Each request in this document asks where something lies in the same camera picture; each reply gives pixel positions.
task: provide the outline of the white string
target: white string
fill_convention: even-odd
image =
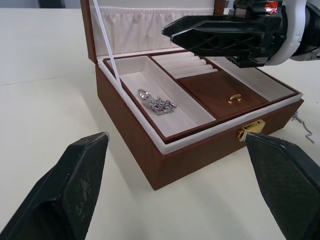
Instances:
[[[116,82],[118,84],[119,91],[122,94],[123,100],[127,104],[125,91],[124,91],[124,89],[122,87],[122,84],[121,84],[121,81],[120,81],[120,77],[119,77],[119,73],[118,73],[118,70],[117,70],[117,67],[116,67],[115,59],[114,59],[114,56],[112,54],[110,42],[109,42],[109,39],[108,39],[106,27],[105,27],[104,21],[103,21],[102,16],[101,16],[101,12],[100,12],[97,0],[93,0],[93,4],[94,4],[94,8],[95,8],[96,14],[97,14],[98,19],[99,19],[100,27],[101,27],[103,38],[104,38],[104,42],[105,42],[106,48],[107,48],[108,53],[109,53],[111,65],[112,65],[112,68],[113,68],[113,71],[114,71],[114,75],[115,75]]]

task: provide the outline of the jewelry tray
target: jewelry tray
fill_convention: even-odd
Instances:
[[[233,68],[228,60],[219,60]],[[110,59],[103,63],[114,76]],[[185,50],[116,57],[115,63],[124,91],[165,144],[299,94],[255,68],[257,79],[239,80],[243,69],[235,66],[226,72],[209,59]],[[230,74],[233,71],[237,78]],[[170,100],[177,108],[158,116],[143,105],[138,89]],[[241,94],[242,101],[229,104],[229,97],[235,94]]]

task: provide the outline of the silver necklace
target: silver necklace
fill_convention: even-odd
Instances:
[[[305,137],[306,139],[308,139],[310,142],[312,142],[313,144],[315,144],[315,141],[313,141],[310,136],[312,136],[312,132],[307,128],[305,121],[303,121],[301,118],[298,117],[298,112],[296,111],[295,114],[293,115],[291,121],[293,120],[297,120],[299,123],[301,123],[304,127],[304,129],[309,133],[306,134]]]
[[[142,100],[143,105],[155,112],[158,116],[164,114],[171,114],[174,112],[177,105],[169,100],[163,100],[161,97],[156,99],[151,96],[151,94],[143,89],[138,90],[138,94]]]

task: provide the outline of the gold lock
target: gold lock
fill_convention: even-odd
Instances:
[[[245,136],[247,133],[261,133],[262,129],[266,125],[266,122],[263,120],[254,121],[248,125],[243,126],[237,133],[237,138],[240,142],[243,142],[245,140]]]
[[[236,99],[238,102],[241,102],[242,98],[241,98],[241,95],[240,94],[237,94],[237,95],[233,95],[229,98],[228,100],[228,104],[232,104],[232,100],[233,99]]]

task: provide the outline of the wooden jewelry box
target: wooden jewelry box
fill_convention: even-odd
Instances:
[[[100,2],[103,25],[92,0],[81,0],[98,97],[154,190],[243,148],[245,131],[268,135],[283,128],[303,103],[300,92],[259,69],[196,56],[161,35],[163,26],[184,15],[223,12],[222,0],[212,6],[168,1],[166,9],[155,0],[139,0],[138,8]],[[157,115],[144,106],[139,89],[176,108]]]

